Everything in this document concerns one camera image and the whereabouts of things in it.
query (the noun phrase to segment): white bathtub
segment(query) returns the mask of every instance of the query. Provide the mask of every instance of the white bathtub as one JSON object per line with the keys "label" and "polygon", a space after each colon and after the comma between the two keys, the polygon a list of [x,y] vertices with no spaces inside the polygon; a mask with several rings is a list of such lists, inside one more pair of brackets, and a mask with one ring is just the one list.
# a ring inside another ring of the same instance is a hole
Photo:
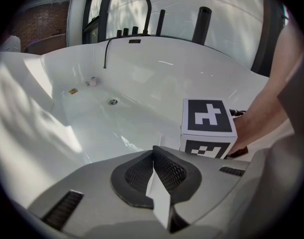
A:
{"label": "white bathtub", "polygon": [[[224,98],[246,110],[267,82],[202,45],[129,39],[110,43],[106,69],[107,42],[0,53],[0,178],[12,199],[27,207],[90,162],[153,145],[179,149],[183,98]],[[98,85],[86,86],[93,76]]]}

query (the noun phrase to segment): overflow drain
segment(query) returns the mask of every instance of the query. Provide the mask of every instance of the overflow drain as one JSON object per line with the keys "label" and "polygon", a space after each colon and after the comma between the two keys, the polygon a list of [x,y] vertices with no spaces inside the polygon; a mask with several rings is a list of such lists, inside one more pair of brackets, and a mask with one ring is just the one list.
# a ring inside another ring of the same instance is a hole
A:
{"label": "overflow drain", "polygon": [[116,100],[116,99],[111,99],[111,100],[108,102],[108,104],[109,104],[110,106],[115,106],[117,103],[118,103],[118,100]]}

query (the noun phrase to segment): mesh grille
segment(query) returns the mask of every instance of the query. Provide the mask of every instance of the mesh grille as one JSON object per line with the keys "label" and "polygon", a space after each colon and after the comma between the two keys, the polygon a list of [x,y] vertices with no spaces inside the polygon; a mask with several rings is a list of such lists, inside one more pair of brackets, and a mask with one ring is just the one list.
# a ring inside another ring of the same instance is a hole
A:
{"label": "mesh grille", "polygon": [[227,167],[227,166],[221,167],[220,171],[223,173],[229,173],[229,174],[233,174],[233,175],[237,175],[237,176],[243,176],[243,174],[245,173],[244,170]]}
{"label": "mesh grille", "polygon": [[149,155],[139,163],[126,171],[126,182],[135,190],[146,193],[148,182],[153,174],[152,155]]}
{"label": "mesh grille", "polygon": [[42,219],[43,222],[61,230],[73,211],[77,208],[83,194],[76,191],[69,191]]}
{"label": "mesh grille", "polygon": [[154,155],[154,169],[166,190],[171,193],[185,180],[186,171],[169,158],[155,152]]}

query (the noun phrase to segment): white box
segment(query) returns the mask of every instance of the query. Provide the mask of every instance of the white box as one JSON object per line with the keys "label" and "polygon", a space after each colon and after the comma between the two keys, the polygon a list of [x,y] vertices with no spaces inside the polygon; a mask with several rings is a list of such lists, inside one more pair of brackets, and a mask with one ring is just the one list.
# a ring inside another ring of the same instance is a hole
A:
{"label": "white box", "polygon": [[223,99],[184,99],[180,150],[223,159],[237,133]]}

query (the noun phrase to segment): black faucet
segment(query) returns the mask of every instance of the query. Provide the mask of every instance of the black faucet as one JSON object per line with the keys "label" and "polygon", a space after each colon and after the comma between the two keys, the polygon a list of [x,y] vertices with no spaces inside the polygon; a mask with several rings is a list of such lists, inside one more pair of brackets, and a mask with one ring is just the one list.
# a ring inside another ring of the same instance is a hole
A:
{"label": "black faucet", "polygon": [[149,26],[151,11],[152,11],[151,1],[150,0],[146,0],[146,1],[147,1],[147,4],[148,4],[148,13],[147,13],[147,17],[146,17],[146,23],[144,25],[143,34],[148,34],[148,26]]}

